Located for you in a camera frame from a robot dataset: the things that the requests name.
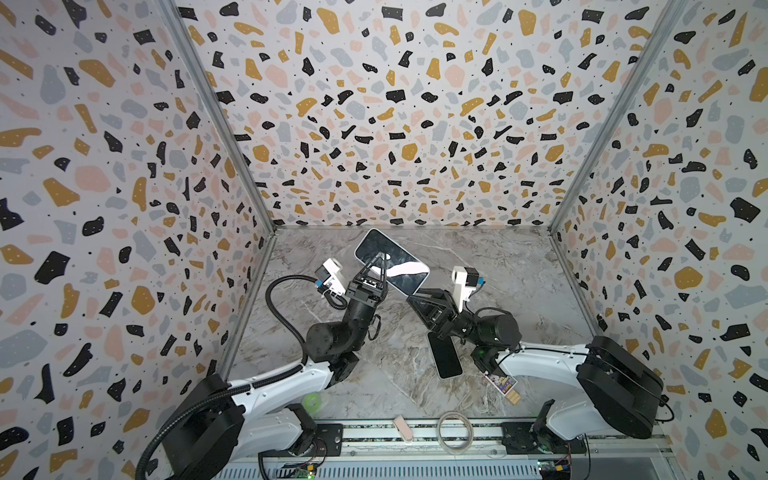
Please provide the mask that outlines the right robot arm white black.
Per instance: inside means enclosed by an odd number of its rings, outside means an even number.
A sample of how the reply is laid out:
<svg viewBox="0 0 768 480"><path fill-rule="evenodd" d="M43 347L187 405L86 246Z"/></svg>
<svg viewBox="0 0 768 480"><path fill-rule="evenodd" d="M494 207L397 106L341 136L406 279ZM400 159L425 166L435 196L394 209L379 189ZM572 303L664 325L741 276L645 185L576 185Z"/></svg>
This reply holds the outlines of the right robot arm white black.
<svg viewBox="0 0 768 480"><path fill-rule="evenodd" d="M606 336L576 345L530 343L507 310L471 311L440 289L422 289L407 302L450 352L454 341L470 343L473 364L497 390L512 392L520 377L576 389L565 400L545 401L529 426L507 434L503 443L511 451L566 453L575 440L604 431L648 439L667 405L660 377Z"/></svg>

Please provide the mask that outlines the phone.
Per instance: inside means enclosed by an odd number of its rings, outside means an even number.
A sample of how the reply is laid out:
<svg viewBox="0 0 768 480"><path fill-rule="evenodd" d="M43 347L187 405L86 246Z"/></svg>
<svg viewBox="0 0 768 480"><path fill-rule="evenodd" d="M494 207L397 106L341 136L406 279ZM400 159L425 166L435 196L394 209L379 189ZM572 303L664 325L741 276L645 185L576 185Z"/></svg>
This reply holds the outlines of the phone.
<svg viewBox="0 0 768 480"><path fill-rule="evenodd" d="M386 280L405 296L414 295L430 274L430 268L404 247L378 229L369 230L354 250L354 257L370 272Z"/></svg>

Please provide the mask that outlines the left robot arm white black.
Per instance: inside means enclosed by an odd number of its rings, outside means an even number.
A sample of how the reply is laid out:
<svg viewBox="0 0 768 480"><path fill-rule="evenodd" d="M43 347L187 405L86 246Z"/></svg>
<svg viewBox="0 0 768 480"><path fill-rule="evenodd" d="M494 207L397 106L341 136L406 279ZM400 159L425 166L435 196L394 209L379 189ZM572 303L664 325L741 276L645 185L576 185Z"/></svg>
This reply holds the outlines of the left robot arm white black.
<svg viewBox="0 0 768 480"><path fill-rule="evenodd" d="M234 382L218 374L202 380L149 441L136 478L147 478L158 450L175 479L213 479L240 457L310 450L317 425L301 399L346 380L356 367L388 293L387 263L387 254L378 253L352 278L342 293L341 320L315 324L297 337L299 361Z"/></svg>

